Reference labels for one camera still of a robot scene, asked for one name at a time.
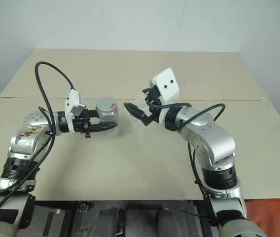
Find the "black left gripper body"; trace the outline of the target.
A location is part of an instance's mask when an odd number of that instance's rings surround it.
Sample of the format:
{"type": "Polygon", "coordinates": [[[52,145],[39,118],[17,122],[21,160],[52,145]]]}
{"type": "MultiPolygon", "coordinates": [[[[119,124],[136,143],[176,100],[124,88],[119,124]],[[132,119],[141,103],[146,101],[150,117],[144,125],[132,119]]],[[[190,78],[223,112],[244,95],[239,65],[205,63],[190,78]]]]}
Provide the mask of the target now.
{"type": "Polygon", "coordinates": [[[72,123],[75,132],[85,134],[85,138],[91,137],[91,122],[88,109],[83,109],[80,115],[74,116],[72,123]]]}

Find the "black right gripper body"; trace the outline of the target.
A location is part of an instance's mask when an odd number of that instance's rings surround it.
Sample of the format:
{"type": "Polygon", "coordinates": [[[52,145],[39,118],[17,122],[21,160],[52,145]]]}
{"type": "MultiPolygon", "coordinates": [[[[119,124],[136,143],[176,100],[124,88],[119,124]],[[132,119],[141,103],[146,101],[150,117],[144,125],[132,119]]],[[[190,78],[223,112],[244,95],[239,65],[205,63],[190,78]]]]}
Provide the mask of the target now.
{"type": "Polygon", "coordinates": [[[153,121],[156,123],[159,123],[159,116],[160,116],[160,112],[162,110],[161,109],[162,103],[159,99],[160,92],[159,92],[157,86],[154,86],[154,89],[155,89],[154,96],[145,97],[145,102],[147,103],[147,105],[149,107],[149,111],[151,112],[151,115],[147,119],[148,125],[153,121]]]}

